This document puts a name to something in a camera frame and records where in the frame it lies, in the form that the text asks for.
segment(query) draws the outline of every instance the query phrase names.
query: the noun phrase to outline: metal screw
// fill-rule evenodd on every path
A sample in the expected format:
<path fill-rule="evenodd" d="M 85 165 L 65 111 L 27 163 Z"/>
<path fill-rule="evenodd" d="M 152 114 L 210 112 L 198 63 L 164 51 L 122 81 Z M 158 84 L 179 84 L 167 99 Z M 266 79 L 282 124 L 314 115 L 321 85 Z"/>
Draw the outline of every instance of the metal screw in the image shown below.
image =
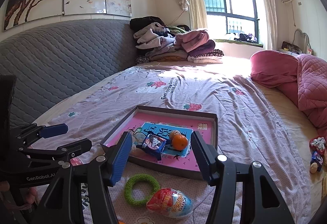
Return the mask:
<path fill-rule="evenodd" d="M 105 161 L 106 160 L 106 157 L 105 156 L 97 156 L 96 157 L 96 161 L 97 162 L 103 162 L 103 161 Z"/>
<path fill-rule="evenodd" d="M 227 160 L 227 157 L 225 155 L 218 155 L 217 159 L 224 162 Z"/>
<path fill-rule="evenodd" d="M 256 168 L 260 168 L 261 167 L 261 163 L 259 161 L 253 161 L 253 166 Z"/>
<path fill-rule="evenodd" d="M 70 163 L 69 162 L 65 162 L 64 164 L 62 164 L 63 169 L 68 169 L 70 167 Z"/>

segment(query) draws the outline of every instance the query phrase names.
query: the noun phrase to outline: oreo package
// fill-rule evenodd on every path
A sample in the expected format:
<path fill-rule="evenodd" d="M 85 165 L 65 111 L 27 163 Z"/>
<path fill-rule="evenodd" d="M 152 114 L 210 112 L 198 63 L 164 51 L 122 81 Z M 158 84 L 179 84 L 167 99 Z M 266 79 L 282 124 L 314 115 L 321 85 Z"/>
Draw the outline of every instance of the oreo package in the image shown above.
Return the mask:
<path fill-rule="evenodd" d="M 311 157 L 310 164 L 312 164 L 312 163 L 317 163 L 317 165 L 318 165 L 317 171 L 321 170 L 321 167 L 323 165 L 323 158 L 317 151 L 312 152 L 312 157 Z"/>
<path fill-rule="evenodd" d="M 150 154 L 161 160 L 161 152 L 163 152 L 167 140 L 157 135 L 147 135 L 143 140 L 142 145 L 137 145 L 137 148 L 142 149 L 145 153 Z"/>

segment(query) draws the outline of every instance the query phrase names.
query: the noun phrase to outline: window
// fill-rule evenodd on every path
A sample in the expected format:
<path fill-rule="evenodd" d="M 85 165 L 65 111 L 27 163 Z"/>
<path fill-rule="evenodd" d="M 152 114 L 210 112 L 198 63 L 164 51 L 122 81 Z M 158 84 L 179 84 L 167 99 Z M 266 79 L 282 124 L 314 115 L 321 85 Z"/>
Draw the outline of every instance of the window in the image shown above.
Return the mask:
<path fill-rule="evenodd" d="M 255 0 L 204 0 L 208 29 L 213 38 L 224 38 L 226 33 L 253 34 L 257 38 L 258 14 Z"/>

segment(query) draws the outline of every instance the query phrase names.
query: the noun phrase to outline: gray quilted headboard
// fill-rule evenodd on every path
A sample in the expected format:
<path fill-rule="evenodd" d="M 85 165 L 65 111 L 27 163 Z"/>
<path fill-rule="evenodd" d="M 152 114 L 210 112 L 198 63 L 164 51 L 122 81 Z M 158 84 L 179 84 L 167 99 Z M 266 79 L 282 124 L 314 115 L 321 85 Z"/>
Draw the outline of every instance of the gray quilted headboard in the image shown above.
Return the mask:
<path fill-rule="evenodd" d="M 0 74 L 17 76 L 11 127 L 32 123 L 63 99 L 134 66 L 135 58 L 127 20 L 60 22 L 0 42 Z"/>

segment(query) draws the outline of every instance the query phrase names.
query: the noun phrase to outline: green fuzzy ring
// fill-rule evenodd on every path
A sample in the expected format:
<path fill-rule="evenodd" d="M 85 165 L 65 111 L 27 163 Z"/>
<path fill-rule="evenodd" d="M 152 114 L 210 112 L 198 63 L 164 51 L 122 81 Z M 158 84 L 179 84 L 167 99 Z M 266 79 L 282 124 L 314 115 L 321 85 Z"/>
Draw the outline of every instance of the green fuzzy ring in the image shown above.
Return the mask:
<path fill-rule="evenodd" d="M 135 183 L 138 183 L 140 181 L 146 181 L 152 185 L 152 193 L 148 195 L 146 198 L 140 201 L 134 200 L 132 197 L 132 189 Z M 158 181 L 152 177 L 151 175 L 148 174 L 136 174 L 133 177 L 131 177 L 126 185 L 125 185 L 125 190 L 124 190 L 124 196 L 128 204 L 132 206 L 143 206 L 145 205 L 151 198 L 152 196 L 160 190 L 160 185 Z"/>

